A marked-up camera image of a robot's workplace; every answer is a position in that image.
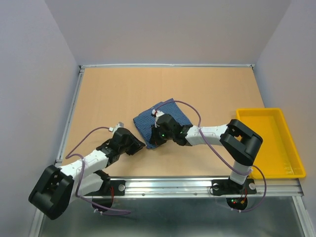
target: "yellow bin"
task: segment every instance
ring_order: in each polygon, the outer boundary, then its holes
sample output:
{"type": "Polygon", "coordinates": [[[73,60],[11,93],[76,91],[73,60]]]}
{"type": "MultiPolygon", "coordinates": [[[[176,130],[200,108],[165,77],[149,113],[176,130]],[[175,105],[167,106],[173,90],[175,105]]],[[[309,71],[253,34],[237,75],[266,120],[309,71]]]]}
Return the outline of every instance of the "yellow bin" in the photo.
{"type": "MultiPolygon", "coordinates": [[[[279,108],[238,109],[237,119],[263,138],[254,164],[267,179],[292,179],[306,176],[282,110],[279,108]]],[[[253,179],[262,179],[254,169],[253,179]]]]}

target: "wooden table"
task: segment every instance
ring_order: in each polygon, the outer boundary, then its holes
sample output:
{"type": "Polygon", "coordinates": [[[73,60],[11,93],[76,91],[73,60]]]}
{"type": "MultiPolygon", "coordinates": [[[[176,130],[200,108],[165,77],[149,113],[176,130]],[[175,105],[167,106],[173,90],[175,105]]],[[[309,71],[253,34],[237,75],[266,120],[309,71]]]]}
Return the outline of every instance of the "wooden table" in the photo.
{"type": "MultiPolygon", "coordinates": [[[[238,108],[262,108],[264,104],[250,68],[90,68],[85,69],[65,148],[67,154],[89,131],[115,126],[119,121],[138,139],[133,118],[169,98],[193,105],[202,126],[228,123],[238,108]]],[[[179,104],[193,124],[194,111],[179,104]]],[[[94,132],[76,153],[89,154],[112,137],[94,132]]],[[[223,147],[215,146],[230,163],[223,147]]],[[[63,160],[63,165],[76,158],[63,160]]],[[[206,145],[181,147],[172,141],[154,150],[143,148],[133,156],[122,155],[105,170],[110,176],[200,176],[229,175],[230,170],[206,145]]]]}

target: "white wall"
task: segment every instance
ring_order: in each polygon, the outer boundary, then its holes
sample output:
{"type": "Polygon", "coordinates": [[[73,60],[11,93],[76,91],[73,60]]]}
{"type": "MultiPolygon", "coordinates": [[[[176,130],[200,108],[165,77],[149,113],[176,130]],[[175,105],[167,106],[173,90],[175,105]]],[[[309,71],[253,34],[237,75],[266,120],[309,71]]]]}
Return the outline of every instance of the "white wall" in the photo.
{"type": "Polygon", "coordinates": [[[28,196],[53,164],[77,63],[43,0],[0,7],[0,236],[28,236],[28,196]]]}
{"type": "Polygon", "coordinates": [[[254,71],[265,105],[285,114],[306,169],[303,201],[316,227],[315,0],[292,1],[254,71]]]}
{"type": "Polygon", "coordinates": [[[290,0],[46,0],[80,65],[255,63],[290,0]]]}

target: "gray floor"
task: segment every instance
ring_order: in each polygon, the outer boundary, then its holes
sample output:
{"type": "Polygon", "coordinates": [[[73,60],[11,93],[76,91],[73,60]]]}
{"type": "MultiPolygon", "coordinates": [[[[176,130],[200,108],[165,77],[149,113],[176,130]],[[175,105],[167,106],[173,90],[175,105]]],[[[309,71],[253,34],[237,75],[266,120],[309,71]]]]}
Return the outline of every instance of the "gray floor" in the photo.
{"type": "MultiPolygon", "coordinates": [[[[249,198],[253,205],[259,198],[249,198]]],[[[124,217],[100,216],[82,200],[58,219],[45,218],[42,237],[299,237],[292,197],[267,197],[255,211],[232,212],[224,198],[117,199],[124,217]]]]}

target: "dark blue fabric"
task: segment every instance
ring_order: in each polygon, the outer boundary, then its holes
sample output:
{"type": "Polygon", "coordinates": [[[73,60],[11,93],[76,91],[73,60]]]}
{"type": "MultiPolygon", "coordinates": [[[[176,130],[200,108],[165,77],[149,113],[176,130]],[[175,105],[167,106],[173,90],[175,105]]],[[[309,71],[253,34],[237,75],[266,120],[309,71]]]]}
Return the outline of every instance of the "dark blue fabric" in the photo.
{"type": "MultiPolygon", "coordinates": [[[[157,108],[163,102],[159,102],[158,104],[154,105],[150,109],[145,110],[144,112],[140,113],[139,116],[133,119],[134,124],[142,135],[147,145],[147,149],[153,149],[157,147],[156,145],[152,145],[149,143],[149,139],[152,135],[152,128],[151,126],[155,124],[155,118],[151,116],[152,111],[154,108],[157,108]]],[[[159,108],[160,111],[164,112],[165,114],[170,114],[174,117],[174,119],[180,123],[181,125],[191,124],[190,120],[184,115],[184,113],[180,110],[180,108],[176,105],[176,103],[169,103],[159,108]]]]}

